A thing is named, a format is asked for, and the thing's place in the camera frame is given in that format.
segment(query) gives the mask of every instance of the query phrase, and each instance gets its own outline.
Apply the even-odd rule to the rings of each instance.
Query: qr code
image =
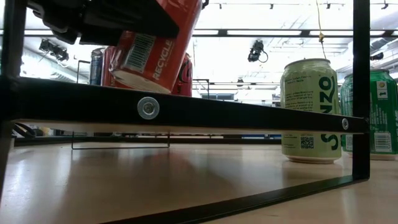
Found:
[[[313,149],[313,137],[301,137],[300,142],[302,149]]]
[[[353,135],[352,134],[346,135],[346,148],[347,148],[347,151],[350,151],[350,152],[353,150]]]

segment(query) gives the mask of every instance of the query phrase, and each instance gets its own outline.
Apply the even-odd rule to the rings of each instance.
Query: black metal frame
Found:
[[[46,37],[52,38],[57,37],[56,35],[52,34],[51,30],[43,30],[43,29],[27,29],[27,33],[25,37]],[[48,34],[43,34],[43,31],[49,31]],[[193,37],[288,37],[288,38],[319,38],[318,34],[314,34],[319,32],[319,29],[195,29],[193,32]],[[228,31],[233,32],[247,32],[245,34],[229,34]],[[284,32],[289,31],[297,31],[297,34],[283,34]],[[353,30],[349,29],[322,29],[322,32],[326,33],[325,38],[353,38],[352,34],[328,34],[329,32],[350,32]],[[371,38],[379,38],[379,37],[398,37],[397,33],[394,33],[398,30],[371,30],[374,32],[382,32],[381,34],[373,34]],[[255,32],[264,32],[264,34],[256,34]]]
[[[0,95],[2,104],[5,106],[2,107],[4,110],[0,111],[0,191],[2,191],[7,153],[11,141],[11,124],[15,121],[48,121],[57,124],[108,123],[139,125],[143,128],[167,126],[170,129],[190,126],[209,130],[214,128],[232,129],[237,133],[240,130],[250,129],[272,132],[296,130],[356,134],[353,139],[352,175],[224,202],[121,220],[116,223],[152,223],[155,221],[198,223],[369,179],[369,0],[354,0],[353,113],[355,117],[19,77],[26,6],[27,0],[6,0],[4,11]],[[161,107],[158,117],[153,120],[144,120],[137,112],[137,102],[147,96],[156,99]],[[84,113],[72,113],[70,110],[72,105],[76,105]],[[102,114],[97,114],[101,110],[103,113],[117,113],[118,115],[104,118]],[[196,119],[177,117],[176,114],[180,113],[190,114]],[[348,129],[344,129],[341,125],[344,118],[349,122]]]
[[[47,144],[66,144],[72,141],[71,136],[53,136],[36,138],[16,138],[15,147],[37,146]],[[74,142],[113,142],[113,143],[145,143],[167,144],[167,138],[124,138],[124,137],[87,137],[75,136]],[[280,139],[242,139],[242,138],[172,138],[170,144],[281,144]]]
[[[207,82],[207,98],[210,99],[210,80],[209,79],[207,79],[207,78],[196,78],[196,79],[192,80],[192,83],[193,82],[197,82],[197,83],[199,83],[199,85],[201,85],[200,82],[202,82],[202,81]]]

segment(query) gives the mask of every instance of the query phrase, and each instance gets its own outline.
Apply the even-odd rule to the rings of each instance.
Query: can lid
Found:
[[[94,49],[92,52],[91,52],[91,54],[93,55],[93,54],[101,54],[101,53],[103,53],[105,51],[105,48],[104,47],[100,47],[100,48],[97,48],[97,49]]]
[[[371,69],[371,72],[387,72],[388,74],[390,74],[390,71],[388,69],[383,68]]]
[[[288,63],[288,64],[285,66],[285,69],[286,69],[287,67],[289,67],[289,66],[295,64],[295,63],[309,62],[309,61],[313,61],[313,60],[324,61],[324,62],[330,63],[330,61],[329,61],[328,59],[324,59],[324,58],[309,58],[309,59],[303,59],[303,60],[298,60],[298,61],[295,61],[295,62],[292,62],[292,63]]]

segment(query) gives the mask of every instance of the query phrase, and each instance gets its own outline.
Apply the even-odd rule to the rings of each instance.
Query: soda can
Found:
[[[280,81],[280,102],[287,109],[339,114],[337,74],[330,61],[314,58],[288,64]],[[340,135],[283,134],[282,153],[296,162],[333,163],[341,157]]]
[[[185,54],[178,77],[174,83],[173,95],[192,96],[192,62],[189,54]]]
[[[102,66],[104,62],[104,48],[98,48],[91,52],[90,85],[101,85]]]
[[[115,88],[127,88],[131,89],[131,87],[123,85],[119,81],[115,79],[115,77],[112,75],[112,73],[109,71],[110,66],[111,66],[111,61],[114,56],[115,52],[115,47],[109,46],[105,49],[104,51],[104,62],[103,62],[103,79],[101,82],[102,86],[108,86],[108,87],[115,87]]]
[[[176,39],[123,32],[112,61],[112,74],[137,90],[171,93],[202,8],[201,0],[157,0],[177,23]]]
[[[341,114],[353,115],[353,76],[340,89]],[[398,152],[397,83],[388,70],[371,70],[370,138],[371,159],[395,160]],[[343,136],[343,150],[353,151],[353,135]]]

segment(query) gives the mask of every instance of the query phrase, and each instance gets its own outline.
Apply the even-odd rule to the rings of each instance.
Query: barcode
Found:
[[[374,133],[376,152],[392,152],[390,133]]]
[[[302,149],[313,149],[313,137],[300,137]]]
[[[154,36],[136,34],[136,38],[134,39],[134,43],[124,66],[133,71],[143,73],[154,43]]]
[[[346,135],[346,148],[347,148],[347,151],[353,150],[353,135],[352,134]]]

